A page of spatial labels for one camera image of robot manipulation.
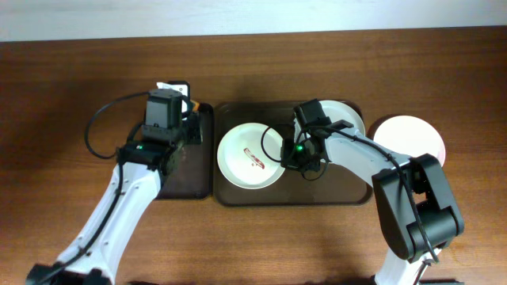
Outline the green and orange sponge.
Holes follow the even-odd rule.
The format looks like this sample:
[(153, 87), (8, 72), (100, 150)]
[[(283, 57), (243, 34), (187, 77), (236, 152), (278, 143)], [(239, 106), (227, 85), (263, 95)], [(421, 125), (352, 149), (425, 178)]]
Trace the green and orange sponge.
[(191, 113), (198, 113), (200, 108), (200, 103), (194, 100), (191, 100), (188, 104), (188, 112)]

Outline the pale grey stained plate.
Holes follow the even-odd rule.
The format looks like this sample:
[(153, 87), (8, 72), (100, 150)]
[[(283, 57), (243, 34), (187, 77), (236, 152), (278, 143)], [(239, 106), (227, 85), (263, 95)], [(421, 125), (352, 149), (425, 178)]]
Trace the pale grey stained plate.
[(320, 101), (320, 104), (322, 106), (322, 110), (326, 116), (330, 118), (332, 123), (339, 120), (345, 120), (357, 128), (362, 135), (366, 134), (364, 121), (362, 120), (360, 114), (346, 103), (324, 100)]

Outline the cream plate with red stain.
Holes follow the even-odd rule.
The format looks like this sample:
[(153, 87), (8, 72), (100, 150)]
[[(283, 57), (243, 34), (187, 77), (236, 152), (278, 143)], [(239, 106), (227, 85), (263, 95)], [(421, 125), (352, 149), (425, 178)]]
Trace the cream plate with red stain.
[(220, 140), (217, 163), (232, 184), (245, 189), (266, 188), (284, 173), (280, 165), (282, 137), (262, 123), (243, 123), (230, 129)]

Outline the white plate with red stain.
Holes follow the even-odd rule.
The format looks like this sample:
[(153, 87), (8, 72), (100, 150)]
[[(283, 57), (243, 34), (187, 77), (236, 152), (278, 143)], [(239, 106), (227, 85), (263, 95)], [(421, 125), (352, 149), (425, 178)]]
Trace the white plate with red stain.
[(416, 116), (389, 115), (378, 119), (368, 130), (368, 137), (397, 153), (411, 157), (431, 154), (441, 166), (445, 163), (446, 148), (441, 134)]

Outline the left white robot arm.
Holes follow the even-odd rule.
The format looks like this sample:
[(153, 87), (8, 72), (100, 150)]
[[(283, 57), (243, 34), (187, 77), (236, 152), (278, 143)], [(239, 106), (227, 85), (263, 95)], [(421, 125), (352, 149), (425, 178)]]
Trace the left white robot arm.
[(113, 284), (123, 252), (150, 203), (175, 172), (186, 144), (202, 141), (199, 105), (186, 81), (145, 92), (144, 118), (116, 149), (111, 180), (92, 215), (53, 265), (35, 264), (27, 284)]

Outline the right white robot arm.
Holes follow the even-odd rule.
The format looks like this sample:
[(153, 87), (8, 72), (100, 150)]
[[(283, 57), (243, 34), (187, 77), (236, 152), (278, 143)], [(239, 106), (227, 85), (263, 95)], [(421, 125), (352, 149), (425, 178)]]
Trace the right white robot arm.
[(419, 284), (442, 249), (464, 232), (464, 220), (447, 177), (430, 154), (411, 157), (368, 139), (356, 128), (307, 127), (285, 139), (285, 169), (305, 173), (332, 163), (373, 188), (388, 245), (374, 284)]

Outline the large brown serving tray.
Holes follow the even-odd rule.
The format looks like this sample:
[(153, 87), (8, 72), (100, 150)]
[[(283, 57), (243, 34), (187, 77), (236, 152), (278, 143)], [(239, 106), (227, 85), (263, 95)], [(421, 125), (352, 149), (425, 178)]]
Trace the large brown serving tray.
[[(294, 133), (284, 123), (294, 120), (298, 101), (227, 102), (215, 106), (215, 146), (233, 127), (243, 123), (273, 125), (285, 138)], [(285, 171), (274, 184), (261, 189), (244, 189), (233, 185), (216, 166), (213, 196), (224, 206), (309, 206), (362, 205), (373, 190), (359, 177), (339, 165), (329, 165), (323, 177), (307, 181), (300, 173)]]

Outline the small black tray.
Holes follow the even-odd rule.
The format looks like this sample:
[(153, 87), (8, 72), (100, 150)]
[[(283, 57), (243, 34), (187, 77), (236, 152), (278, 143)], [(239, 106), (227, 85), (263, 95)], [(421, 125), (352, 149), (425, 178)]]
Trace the small black tray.
[(201, 200), (212, 193), (215, 141), (213, 107), (198, 108), (201, 144), (182, 147), (177, 168), (165, 180), (157, 200)]

